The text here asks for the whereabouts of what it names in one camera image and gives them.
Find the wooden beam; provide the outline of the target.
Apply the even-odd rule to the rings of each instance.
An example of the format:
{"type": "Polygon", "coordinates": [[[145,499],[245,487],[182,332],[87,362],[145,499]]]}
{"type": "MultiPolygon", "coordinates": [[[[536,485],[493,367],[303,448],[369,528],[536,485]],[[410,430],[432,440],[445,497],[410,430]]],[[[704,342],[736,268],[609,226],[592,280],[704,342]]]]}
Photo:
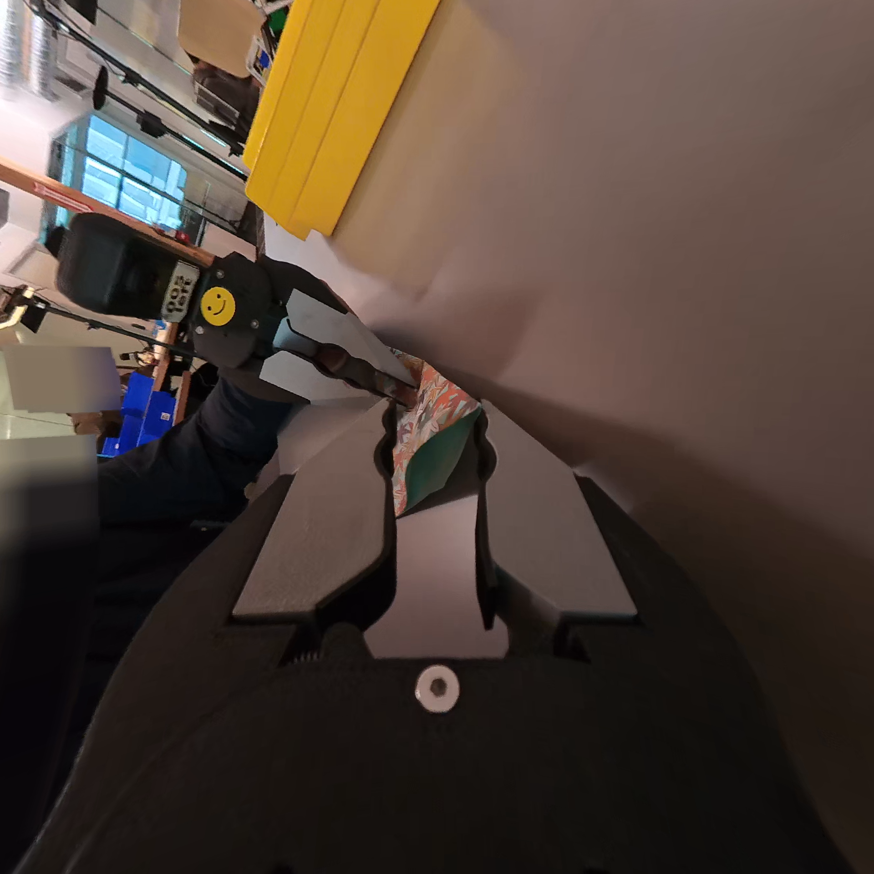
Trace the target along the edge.
{"type": "Polygon", "coordinates": [[[156,241],[159,246],[169,249],[181,259],[186,259],[203,268],[213,265],[214,255],[204,249],[181,243],[167,234],[159,233],[149,224],[4,157],[1,157],[1,182],[72,213],[93,213],[108,216],[132,228],[138,234],[156,241]]]}

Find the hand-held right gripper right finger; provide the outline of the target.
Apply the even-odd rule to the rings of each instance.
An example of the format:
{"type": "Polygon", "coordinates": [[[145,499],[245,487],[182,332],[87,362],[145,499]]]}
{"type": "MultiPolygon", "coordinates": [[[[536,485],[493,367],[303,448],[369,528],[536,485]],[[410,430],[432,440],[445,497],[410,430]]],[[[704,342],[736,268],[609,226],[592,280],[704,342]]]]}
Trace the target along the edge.
{"type": "Polygon", "coordinates": [[[484,400],[476,423],[476,595],[484,627],[559,630],[638,611],[577,477],[484,400]]]}

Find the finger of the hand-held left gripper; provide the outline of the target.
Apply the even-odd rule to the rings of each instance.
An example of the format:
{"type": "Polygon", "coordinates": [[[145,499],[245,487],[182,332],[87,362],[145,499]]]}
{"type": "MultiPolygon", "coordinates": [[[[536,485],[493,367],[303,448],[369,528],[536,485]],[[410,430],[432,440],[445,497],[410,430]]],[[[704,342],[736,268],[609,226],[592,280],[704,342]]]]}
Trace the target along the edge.
{"type": "Polygon", "coordinates": [[[277,351],[260,366],[259,378],[314,407],[371,407],[390,395],[377,387],[377,371],[341,348],[321,348],[307,357],[277,351]]]}
{"type": "Polygon", "coordinates": [[[307,357],[321,348],[341,348],[377,371],[380,391],[416,391],[417,381],[399,358],[332,292],[320,296],[292,290],[286,314],[273,338],[273,350],[307,357]]]}

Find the person's left forearm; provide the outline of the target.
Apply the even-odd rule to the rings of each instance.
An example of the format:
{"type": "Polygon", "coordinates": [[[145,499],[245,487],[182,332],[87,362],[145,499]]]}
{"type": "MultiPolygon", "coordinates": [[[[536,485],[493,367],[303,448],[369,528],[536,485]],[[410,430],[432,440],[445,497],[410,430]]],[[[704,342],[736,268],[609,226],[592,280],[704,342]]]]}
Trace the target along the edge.
{"type": "Polygon", "coordinates": [[[246,488],[307,402],[252,374],[220,369],[218,377],[189,418],[99,466],[102,529],[224,521],[244,508],[246,488]]]}

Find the silver ventilation duct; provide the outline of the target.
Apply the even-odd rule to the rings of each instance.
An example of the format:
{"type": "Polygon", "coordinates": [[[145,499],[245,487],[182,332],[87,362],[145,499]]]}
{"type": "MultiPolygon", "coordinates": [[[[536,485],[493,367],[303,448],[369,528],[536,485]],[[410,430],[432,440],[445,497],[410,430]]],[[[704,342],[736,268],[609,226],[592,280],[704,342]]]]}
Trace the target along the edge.
{"type": "Polygon", "coordinates": [[[29,94],[53,103],[56,37],[37,2],[1,2],[1,96],[5,101],[29,94]]]}

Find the person's dark clothed body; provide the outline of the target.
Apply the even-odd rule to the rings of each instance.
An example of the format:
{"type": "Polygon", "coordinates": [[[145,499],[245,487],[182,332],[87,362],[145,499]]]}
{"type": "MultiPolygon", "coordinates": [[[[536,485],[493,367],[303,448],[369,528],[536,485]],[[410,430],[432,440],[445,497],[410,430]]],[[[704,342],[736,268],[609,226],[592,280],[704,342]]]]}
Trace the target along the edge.
{"type": "Polygon", "coordinates": [[[122,526],[2,555],[2,872],[46,821],[133,637],[220,532],[122,526]]]}

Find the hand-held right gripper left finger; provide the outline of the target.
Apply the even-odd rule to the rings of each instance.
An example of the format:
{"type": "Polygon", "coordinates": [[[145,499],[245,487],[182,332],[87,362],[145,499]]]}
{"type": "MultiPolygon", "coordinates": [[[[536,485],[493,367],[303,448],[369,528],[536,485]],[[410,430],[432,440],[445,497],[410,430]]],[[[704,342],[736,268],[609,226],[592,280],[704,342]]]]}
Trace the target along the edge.
{"type": "Polygon", "coordinates": [[[388,567],[395,515],[387,463],[395,404],[380,399],[292,476],[261,551],[234,605],[237,620],[327,623],[339,600],[388,567]]]}

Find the beige panel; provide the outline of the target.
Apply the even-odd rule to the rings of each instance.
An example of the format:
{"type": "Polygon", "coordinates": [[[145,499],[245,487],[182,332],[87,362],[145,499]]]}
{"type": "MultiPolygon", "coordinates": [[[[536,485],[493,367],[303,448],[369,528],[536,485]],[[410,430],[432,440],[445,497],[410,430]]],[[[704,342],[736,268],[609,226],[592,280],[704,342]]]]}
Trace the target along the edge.
{"type": "Polygon", "coordinates": [[[178,42],[187,54],[245,79],[249,51],[265,21],[250,1],[181,1],[178,42]]]}

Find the window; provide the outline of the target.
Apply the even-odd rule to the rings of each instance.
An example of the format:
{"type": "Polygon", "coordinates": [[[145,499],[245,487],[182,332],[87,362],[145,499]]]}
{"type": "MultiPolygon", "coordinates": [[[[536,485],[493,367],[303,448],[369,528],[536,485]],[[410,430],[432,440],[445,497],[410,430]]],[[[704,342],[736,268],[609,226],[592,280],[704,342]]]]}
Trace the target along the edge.
{"type": "Polygon", "coordinates": [[[178,161],[98,115],[85,115],[51,143],[48,175],[104,205],[202,240],[208,185],[178,161]]]}

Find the black tripod stand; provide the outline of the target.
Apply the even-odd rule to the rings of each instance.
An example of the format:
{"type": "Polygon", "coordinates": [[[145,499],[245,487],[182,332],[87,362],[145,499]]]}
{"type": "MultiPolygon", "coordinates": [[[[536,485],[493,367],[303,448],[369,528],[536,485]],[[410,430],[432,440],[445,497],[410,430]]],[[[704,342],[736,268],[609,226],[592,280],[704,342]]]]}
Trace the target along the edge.
{"type": "Polygon", "coordinates": [[[249,175],[235,163],[242,156],[242,143],[231,127],[205,119],[194,110],[149,81],[134,67],[116,58],[108,49],[87,36],[82,28],[74,25],[67,17],[48,2],[25,2],[29,12],[38,21],[49,27],[61,40],[79,46],[98,60],[97,71],[93,74],[91,86],[87,89],[93,114],[104,114],[107,106],[118,107],[130,117],[137,131],[149,140],[158,142],[169,140],[187,149],[193,155],[220,169],[224,174],[245,183],[249,175]],[[169,112],[173,117],[186,122],[194,131],[203,135],[210,143],[223,147],[226,157],[169,124],[158,109],[169,112]]]}

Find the yellow plastic bin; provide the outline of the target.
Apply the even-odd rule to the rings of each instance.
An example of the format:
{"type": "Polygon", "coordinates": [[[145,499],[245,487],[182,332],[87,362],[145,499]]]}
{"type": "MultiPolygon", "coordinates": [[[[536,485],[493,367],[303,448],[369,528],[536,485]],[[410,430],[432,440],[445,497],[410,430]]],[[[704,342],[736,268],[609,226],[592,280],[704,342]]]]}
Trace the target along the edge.
{"type": "Polygon", "coordinates": [[[289,234],[333,234],[439,4],[291,4],[243,154],[246,196],[289,234]]]}

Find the blue storage bins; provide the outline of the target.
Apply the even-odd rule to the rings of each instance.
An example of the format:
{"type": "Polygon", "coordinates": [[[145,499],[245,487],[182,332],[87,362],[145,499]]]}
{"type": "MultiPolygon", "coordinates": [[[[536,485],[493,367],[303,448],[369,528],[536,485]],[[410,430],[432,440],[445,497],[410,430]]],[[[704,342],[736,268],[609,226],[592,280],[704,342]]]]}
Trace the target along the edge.
{"type": "Polygon", "coordinates": [[[122,400],[122,424],[118,436],[107,436],[100,444],[98,455],[113,458],[156,441],[174,425],[177,400],[167,391],[155,388],[156,380],[132,372],[122,400]]]}

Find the leaf-patterned origami paper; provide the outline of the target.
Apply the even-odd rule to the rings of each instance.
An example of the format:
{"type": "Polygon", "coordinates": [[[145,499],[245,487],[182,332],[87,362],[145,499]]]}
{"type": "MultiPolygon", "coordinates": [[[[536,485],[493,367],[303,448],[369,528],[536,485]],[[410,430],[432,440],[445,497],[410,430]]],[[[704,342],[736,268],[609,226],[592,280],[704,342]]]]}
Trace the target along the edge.
{"type": "Polygon", "coordinates": [[[391,488],[396,518],[443,488],[462,458],[482,404],[422,359],[393,349],[417,381],[398,413],[391,488]]]}

